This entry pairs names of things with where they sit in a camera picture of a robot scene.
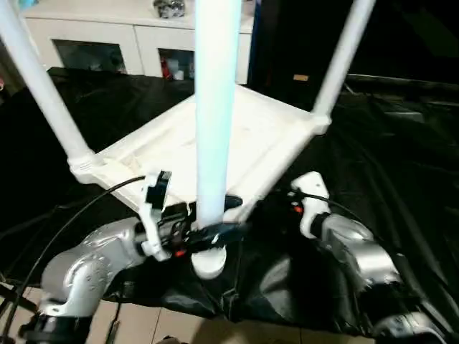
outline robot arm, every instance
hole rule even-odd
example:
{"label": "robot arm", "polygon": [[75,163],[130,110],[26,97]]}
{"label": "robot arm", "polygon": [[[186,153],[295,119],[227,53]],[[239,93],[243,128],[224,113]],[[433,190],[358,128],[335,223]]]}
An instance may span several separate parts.
{"label": "robot arm", "polygon": [[357,295],[359,308],[375,338],[417,338],[416,343],[446,343],[444,334],[420,310],[420,300],[404,285],[392,258],[363,224],[332,214],[321,175],[310,172],[292,182],[290,204],[301,206],[301,233],[317,239],[344,268]]}
{"label": "robot arm", "polygon": [[[239,240],[245,225],[222,223],[194,231],[196,204],[175,204],[163,210],[170,173],[160,173],[145,187],[142,222],[132,217],[106,224],[54,257],[42,275],[44,297],[39,312],[19,334],[27,343],[83,344],[98,305],[115,276],[142,264],[147,256],[158,261],[222,247]],[[242,200],[227,196],[225,208]]]}

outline glass cabinet door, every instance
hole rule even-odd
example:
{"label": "glass cabinet door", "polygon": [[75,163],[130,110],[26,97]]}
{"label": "glass cabinet door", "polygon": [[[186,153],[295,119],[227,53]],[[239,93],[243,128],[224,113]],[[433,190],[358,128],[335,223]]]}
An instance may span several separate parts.
{"label": "glass cabinet door", "polygon": [[52,42],[66,68],[126,74],[119,44],[63,39],[53,39]]}

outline white pvc pipe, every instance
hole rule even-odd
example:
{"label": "white pvc pipe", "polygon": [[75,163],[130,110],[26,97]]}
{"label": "white pvc pipe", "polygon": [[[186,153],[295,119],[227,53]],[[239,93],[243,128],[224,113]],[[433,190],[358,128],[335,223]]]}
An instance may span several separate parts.
{"label": "white pvc pipe", "polygon": [[376,0],[354,0],[312,114],[327,125]]}
{"label": "white pvc pipe", "polygon": [[94,153],[86,145],[51,78],[40,63],[9,0],[0,0],[0,37],[64,148],[69,163],[93,157]]}
{"label": "white pvc pipe", "polygon": [[[235,97],[241,0],[196,1],[197,222],[202,228],[223,219],[232,109]],[[213,278],[226,252],[195,254],[198,275]]]}

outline black cable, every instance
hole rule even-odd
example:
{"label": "black cable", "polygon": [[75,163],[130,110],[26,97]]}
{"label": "black cable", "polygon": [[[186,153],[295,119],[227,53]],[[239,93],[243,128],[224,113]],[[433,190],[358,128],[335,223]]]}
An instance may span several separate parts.
{"label": "black cable", "polygon": [[116,332],[118,331],[118,318],[120,317],[121,312],[121,301],[118,301],[118,305],[116,306],[115,316],[110,323],[110,327],[108,328],[107,335],[105,337],[105,344],[111,344],[115,340]]}
{"label": "black cable", "polygon": [[15,224],[14,226],[11,226],[8,229],[1,231],[0,240],[2,240],[4,237],[7,237],[9,235],[19,233],[20,231],[23,231],[29,228],[31,225],[36,224],[37,222],[48,219],[49,217],[55,214],[56,210],[67,210],[67,209],[75,208],[76,206],[83,204],[85,201],[90,201],[90,199],[86,198],[86,199],[71,202],[68,204],[56,205],[53,209],[51,209],[50,211],[47,211],[46,213],[40,214],[36,217],[32,217],[31,219],[28,219],[20,224]]}
{"label": "black cable", "polygon": [[332,206],[340,208],[341,210],[344,210],[346,213],[351,215],[355,220],[357,220],[358,222],[363,224],[363,221],[360,219],[360,217],[358,217],[351,209],[345,207],[344,205],[342,205],[342,204],[340,204],[340,203],[338,203],[336,201],[333,201],[332,199],[328,199],[326,197],[322,197],[322,196],[319,196],[319,195],[313,195],[313,194],[310,194],[310,193],[304,193],[304,192],[301,192],[301,191],[298,191],[298,193],[303,198],[318,199],[319,201],[324,201],[324,202],[326,202],[328,204],[331,204]]}
{"label": "black cable", "polygon": [[51,247],[52,243],[57,239],[57,237],[64,231],[66,230],[74,220],[76,220],[83,212],[85,212],[88,208],[90,208],[94,203],[96,203],[97,201],[99,201],[102,197],[104,196],[107,196],[108,194],[111,194],[112,192],[118,190],[119,188],[122,188],[123,186],[126,186],[130,183],[134,183],[136,181],[141,181],[145,179],[145,176],[139,176],[139,177],[135,177],[135,178],[132,178],[132,179],[128,179],[127,181],[124,181],[122,183],[119,183],[118,185],[115,185],[115,186],[112,186],[111,188],[109,188],[108,190],[105,190],[104,192],[100,193],[99,195],[97,195],[95,198],[92,199],[92,201],[90,201],[89,203],[87,203],[84,207],[82,207],[79,211],[77,211],[77,213],[72,216],[70,218],[70,220],[68,220],[57,232],[56,234],[51,238],[51,240],[48,242],[48,244],[44,247],[42,253],[39,255],[38,259],[35,261],[34,265],[32,266],[32,268],[30,269],[29,271],[29,274],[26,276],[26,278],[24,279],[24,281],[22,282],[21,284],[21,287],[19,287],[18,289],[18,292],[17,292],[17,297],[13,303],[13,305],[11,306],[11,309],[9,311],[9,315],[8,315],[8,318],[6,319],[6,322],[5,322],[5,327],[4,327],[4,330],[3,330],[3,335],[2,335],[2,338],[8,338],[8,334],[9,334],[9,329],[11,327],[11,324],[13,323],[13,318],[14,318],[14,313],[16,312],[17,310],[17,307],[18,307],[18,304],[19,304],[19,296],[22,295],[25,291],[25,289],[27,288],[27,285],[29,284],[29,281],[30,281],[30,277],[32,276],[33,272],[35,271],[35,269],[38,267],[38,264],[42,261],[43,257],[44,257],[44,254],[46,253],[46,251]]}

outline black tablecloth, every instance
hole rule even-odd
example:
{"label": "black tablecloth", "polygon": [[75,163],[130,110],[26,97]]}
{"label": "black tablecloth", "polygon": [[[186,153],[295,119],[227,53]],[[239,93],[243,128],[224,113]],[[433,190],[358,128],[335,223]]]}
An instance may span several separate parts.
{"label": "black tablecloth", "polygon": [[[50,74],[95,151],[193,92],[193,84],[186,81],[59,69]],[[458,116],[457,107],[342,96],[327,133],[310,142],[276,186],[319,171],[331,198],[352,209],[401,253],[393,259],[404,279],[452,331],[459,331],[458,306],[426,266],[454,293],[458,290]],[[1,230],[41,215],[15,235],[0,236],[0,272],[18,283],[59,226],[101,189],[72,177],[65,154],[27,90],[0,107],[0,120],[5,195]],[[98,226],[132,215],[114,197],[104,198],[57,240],[33,283],[39,283],[43,267],[56,253]],[[149,259],[118,276],[107,297],[203,317],[365,334],[364,315],[335,261],[299,236],[298,229],[281,231],[284,220],[266,223],[253,216],[252,231],[228,246],[224,272],[214,280],[198,279],[187,257],[163,263]]]}

